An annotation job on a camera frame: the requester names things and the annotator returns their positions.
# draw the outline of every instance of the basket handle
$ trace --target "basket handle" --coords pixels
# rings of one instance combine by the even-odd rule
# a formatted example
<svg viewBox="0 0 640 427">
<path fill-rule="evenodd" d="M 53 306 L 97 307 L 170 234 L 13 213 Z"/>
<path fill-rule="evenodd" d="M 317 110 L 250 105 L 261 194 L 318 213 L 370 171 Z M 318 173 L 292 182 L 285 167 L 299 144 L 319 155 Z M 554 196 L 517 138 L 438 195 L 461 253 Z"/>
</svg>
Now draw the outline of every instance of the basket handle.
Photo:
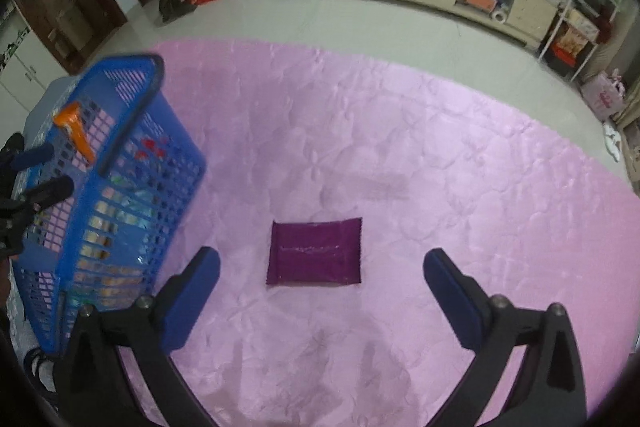
<svg viewBox="0 0 640 427">
<path fill-rule="evenodd" d="M 117 58 L 118 55 L 111 55 L 111 57 Z M 122 150 L 122 148 L 124 147 L 127 138 L 138 123 L 140 116 L 146 112 L 146 108 L 156 97 L 156 94 L 160 92 L 162 81 L 164 81 L 164 60 L 162 60 L 162 57 L 160 55 L 153 53 L 136 55 L 126 54 L 119 55 L 119 57 L 129 57 L 135 58 L 137 60 L 148 59 L 153 63 L 156 70 L 154 71 L 154 76 L 152 77 L 148 88 L 144 93 L 142 93 L 142 95 L 140 95 L 140 99 L 138 100 L 136 106 L 129 108 L 124 119 L 124 124 L 113 136 L 110 142 L 106 144 L 104 153 L 98 158 L 98 161 L 95 165 L 95 170 L 98 173 L 98 176 L 100 176 L 101 178 L 108 177 L 111 166 L 118 158 L 120 150 Z"/>
</svg>

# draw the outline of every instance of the pink quilted bedspread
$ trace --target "pink quilted bedspread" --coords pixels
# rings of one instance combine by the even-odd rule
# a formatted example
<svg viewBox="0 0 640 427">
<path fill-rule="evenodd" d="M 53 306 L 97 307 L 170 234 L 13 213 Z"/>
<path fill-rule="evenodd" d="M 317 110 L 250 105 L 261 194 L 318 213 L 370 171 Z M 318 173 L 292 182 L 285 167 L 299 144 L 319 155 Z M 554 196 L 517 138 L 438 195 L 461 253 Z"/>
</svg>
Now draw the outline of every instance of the pink quilted bedspread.
<svg viewBox="0 0 640 427">
<path fill-rule="evenodd" d="M 596 160 L 397 64 L 255 41 L 157 51 L 165 96 L 208 160 L 159 284 L 201 245 L 220 252 L 220 282 L 173 355 L 220 425 L 427 423 L 472 358 L 422 278 L 433 247 L 489 294 L 563 302 L 590 409 L 602 399 L 640 319 L 640 200 Z M 360 216 L 361 285 L 266 286 L 272 221 Z"/>
</svg>

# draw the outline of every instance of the orange tag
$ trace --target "orange tag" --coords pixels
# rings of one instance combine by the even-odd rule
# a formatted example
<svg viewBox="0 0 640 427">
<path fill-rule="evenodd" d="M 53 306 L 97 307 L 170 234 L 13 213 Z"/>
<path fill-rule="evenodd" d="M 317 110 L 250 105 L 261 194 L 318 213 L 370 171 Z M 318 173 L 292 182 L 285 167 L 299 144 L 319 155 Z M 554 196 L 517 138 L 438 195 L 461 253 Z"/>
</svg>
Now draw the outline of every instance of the orange tag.
<svg viewBox="0 0 640 427">
<path fill-rule="evenodd" d="M 89 165 L 95 162 L 95 154 L 91 147 L 89 147 L 89 142 L 87 142 L 84 129 L 82 128 L 79 102 L 72 102 L 67 105 L 53 117 L 53 123 L 60 127 L 60 129 L 66 130 L 76 149 L 84 156 L 84 159 Z"/>
</svg>

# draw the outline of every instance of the cabinet door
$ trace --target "cabinet door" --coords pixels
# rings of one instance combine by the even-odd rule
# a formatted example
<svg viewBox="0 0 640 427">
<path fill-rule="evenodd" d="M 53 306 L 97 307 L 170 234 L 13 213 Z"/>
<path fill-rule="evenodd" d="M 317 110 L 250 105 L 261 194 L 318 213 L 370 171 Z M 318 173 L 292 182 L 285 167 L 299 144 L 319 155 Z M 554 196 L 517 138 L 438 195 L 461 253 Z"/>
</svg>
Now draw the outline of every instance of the cabinet door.
<svg viewBox="0 0 640 427">
<path fill-rule="evenodd" d="M 15 98 L 0 86 L 0 148 L 4 147 L 4 142 L 14 132 L 22 132 L 28 114 Z"/>
<path fill-rule="evenodd" d="M 55 79 L 68 75 L 33 31 L 20 43 L 15 54 L 42 87 L 46 88 Z"/>
<path fill-rule="evenodd" d="M 44 94 L 44 88 L 36 82 L 34 75 L 25 69 L 15 55 L 9 59 L 0 73 L 0 84 L 28 111 L 35 107 Z"/>
<path fill-rule="evenodd" d="M 513 0 L 507 24 L 537 39 L 543 39 L 556 15 L 546 0 Z"/>
</svg>

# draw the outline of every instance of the purple snack bag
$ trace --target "purple snack bag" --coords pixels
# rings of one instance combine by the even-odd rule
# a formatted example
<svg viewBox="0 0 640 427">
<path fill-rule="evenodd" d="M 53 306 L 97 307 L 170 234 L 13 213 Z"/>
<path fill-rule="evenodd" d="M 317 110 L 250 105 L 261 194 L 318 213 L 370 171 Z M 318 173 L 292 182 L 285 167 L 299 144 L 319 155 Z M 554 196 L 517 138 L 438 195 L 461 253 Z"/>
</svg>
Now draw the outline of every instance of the purple snack bag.
<svg viewBox="0 0 640 427">
<path fill-rule="evenodd" d="M 361 217 L 329 223 L 274 222 L 267 284 L 362 282 L 361 229 Z"/>
</svg>

